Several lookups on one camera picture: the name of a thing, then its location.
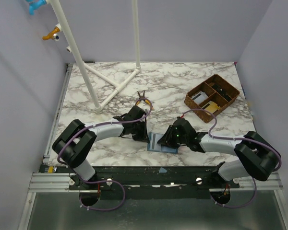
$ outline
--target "purple wall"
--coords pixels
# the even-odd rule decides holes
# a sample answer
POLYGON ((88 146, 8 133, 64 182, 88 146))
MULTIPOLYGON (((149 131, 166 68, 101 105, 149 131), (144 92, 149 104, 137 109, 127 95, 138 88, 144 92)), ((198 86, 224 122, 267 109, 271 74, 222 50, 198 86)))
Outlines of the purple wall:
POLYGON ((274 0, 237 64, 254 122, 281 154, 288 203, 288 0, 274 0))
POLYGON ((0 230, 15 230, 42 161, 65 75, 56 46, 25 1, 0 0, 0 230))
MULTIPOLYGON (((139 0, 142 61, 237 61, 272 0, 139 0)), ((135 61, 131 0, 61 0, 84 60, 135 61)), ((50 5, 39 10, 58 23, 50 5)), ((73 60, 62 36, 57 45, 73 60)))

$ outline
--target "metal bolt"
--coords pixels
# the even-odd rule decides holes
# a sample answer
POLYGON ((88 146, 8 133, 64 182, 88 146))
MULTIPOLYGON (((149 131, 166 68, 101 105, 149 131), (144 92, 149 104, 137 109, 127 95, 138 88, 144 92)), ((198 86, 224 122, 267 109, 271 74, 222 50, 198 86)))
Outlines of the metal bolt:
POLYGON ((234 178, 234 179, 233 179, 233 182, 234 182, 235 184, 239 184, 239 181, 240 181, 239 178, 234 178))
POLYGON ((112 185, 112 184, 113 184, 113 182, 112 182, 112 179, 111 179, 111 178, 108 178, 108 179, 107 179, 107 181, 109 181, 109 182, 107 182, 107 185, 108 185, 108 186, 110 186, 110 185, 112 185))
POLYGON ((75 181, 74 181, 73 179, 70 179, 70 180, 68 181, 68 184, 69 184, 70 186, 73 186, 73 185, 75 184, 75 181))
POLYGON ((58 41, 60 39, 58 34, 53 34, 52 38, 54 41, 58 41))
POLYGON ((197 177, 195 181, 198 185, 203 183, 203 180, 200 177, 197 177))

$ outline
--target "wicker basket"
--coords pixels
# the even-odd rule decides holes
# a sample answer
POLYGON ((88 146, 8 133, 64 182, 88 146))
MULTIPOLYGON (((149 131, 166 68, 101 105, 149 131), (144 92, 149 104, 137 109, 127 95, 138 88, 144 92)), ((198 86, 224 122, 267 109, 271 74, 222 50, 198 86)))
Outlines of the wicker basket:
MULTIPOLYGON (((237 90, 219 75, 215 74, 201 84, 199 84, 198 86, 196 86, 195 88, 193 88, 192 90, 190 90, 187 93, 184 102, 190 109, 201 109, 209 101, 213 101, 220 107, 217 111, 213 113, 215 116, 217 116, 227 107, 229 107, 236 100, 239 94, 239 90, 237 90), (224 95, 222 96, 220 93, 217 92, 217 90, 212 88, 214 85, 217 85, 219 88, 225 91, 227 97, 224 95), (192 96, 194 96, 199 91, 205 92, 208 98, 200 104, 197 104, 194 100, 192 100, 192 96)), ((194 113, 197 114, 199 118, 202 119, 205 123, 208 123, 213 119, 210 114, 203 111, 194 111, 194 113)))

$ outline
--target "marble tabletop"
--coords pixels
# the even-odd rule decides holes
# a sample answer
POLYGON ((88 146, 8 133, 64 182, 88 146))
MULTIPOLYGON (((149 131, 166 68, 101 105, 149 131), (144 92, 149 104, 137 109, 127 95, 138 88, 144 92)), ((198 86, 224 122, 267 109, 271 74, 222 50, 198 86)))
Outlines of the marble tabletop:
MULTIPOLYGON (((90 64, 116 82, 128 77, 135 63, 90 64)), ((54 141, 74 119, 84 123, 107 121, 114 116, 128 112, 138 98, 137 91, 145 90, 154 106, 148 122, 153 132, 165 133, 176 117, 189 108, 185 105, 186 93, 213 74, 219 74, 240 91, 236 101, 220 115, 214 134, 236 136, 255 130, 252 116, 244 98, 242 87, 232 62, 227 63, 141 63, 142 71, 114 97, 101 112, 94 110, 94 104, 76 65, 73 66, 68 89, 61 109, 54 141)), ((102 102, 111 94, 114 86, 88 72, 96 94, 102 102)), ((144 103, 140 106, 148 109, 144 103)), ((213 121, 206 124, 194 113, 185 118, 196 131, 207 131, 213 121)), ((147 143, 132 139, 108 138, 94 143, 87 159, 96 166, 198 166, 218 165, 221 161, 233 161, 237 157, 216 152, 193 152, 180 147, 178 154, 146 151, 147 143)), ((51 150, 49 165, 59 166, 57 154, 51 150)))

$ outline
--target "pvc pipe stand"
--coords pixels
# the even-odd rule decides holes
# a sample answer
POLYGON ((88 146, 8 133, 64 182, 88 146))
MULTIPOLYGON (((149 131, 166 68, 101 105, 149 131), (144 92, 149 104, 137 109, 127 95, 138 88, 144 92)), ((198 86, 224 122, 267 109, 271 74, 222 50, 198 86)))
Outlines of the pvc pipe stand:
POLYGON ((85 81, 87 89, 88 89, 88 91, 92 97, 94 105, 95 105, 96 109, 98 109, 100 107, 100 104, 99 104, 97 96, 94 92, 93 86, 90 82, 90 78, 89 78, 89 76, 86 72, 86 69, 84 67, 84 62, 83 62, 82 57, 80 55, 80 52, 78 50, 78 46, 75 42, 75 39, 73 38, 72 31, 68 25, 68 22, 66 20, 66 17, 65 17, 65 14, 63 12, 63 9, 61 7, 61 4, 60 4, 59 0, 49 0, 49 1, 51 3, 51 6, 54 10, 54 13, 56 14, 56 17, 57 17, 57 19, 58 19, 58 21, 62 27, 62 31, 66 37, 66 40, 67 40, 69 46, 71 47, 72 54, 76 60, 76 63, 78 65, 79 70, 82 74, 82 77, 85 81))
POLYGON ((121 84, 111 80, 110 78, 106 77, 96 69, 90 67, 86 63, 83 62, 82 57, 80 55, 79 49, 75 42, 75 39, 72 35, 71 29, 67 23, 66 17, 64 15, 63 9, 59 0, 47 0, 47 2, 51 3, 51 6, 56 14, 58 22, 61 26, 61 29, 66 37, 68 42, 68 47, 66 48, 68 52, 72 53, 76 63, 79 67, 79 70, 82 74, 82 77, 85 81, 85 84, 88 88, 88 91, 92 97, 94 105, 96 107, 96 111, 100 112, 119 92, 121 92, 126 85, 134 78, 141 71, 141 63, 140 63, 140 37, 139 37, 139 19, 138 19, 138 1, 132 0, 132 15, 133 15, 133 29, 134 29, 134 44, 135 44, 135 52, 136 52, 136 66, 135 70, 132 74, 125 79, 121 84), (110 83, 111 85, 115 86, 115 90, 101 103, 99 104, 98 98, 95 94, 94 88, 90 82, 90 78, 86 72, 86 69, 100 77, 101 79, 105 80, 106 82, 110 83))

